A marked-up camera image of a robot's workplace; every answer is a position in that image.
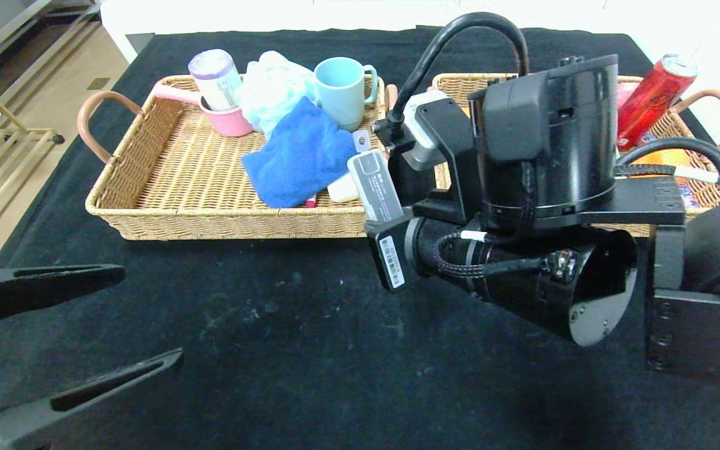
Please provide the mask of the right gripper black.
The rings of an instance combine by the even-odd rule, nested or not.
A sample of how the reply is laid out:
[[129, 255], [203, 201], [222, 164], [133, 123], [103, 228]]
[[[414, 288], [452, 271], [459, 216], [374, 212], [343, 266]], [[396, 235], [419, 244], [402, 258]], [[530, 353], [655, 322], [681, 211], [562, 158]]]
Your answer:
[[472, 281], [452, 277], [438, 270], [434, 245], [446, 234], [472, 226], [417, 216], [412, 207], [403, 208], [403, 216], [388, 222], [366, 222], [372, 258], [383, 288], [401, 293], [417, 286], [423, 279], [440, 279], [456, 290], [469, 293]]

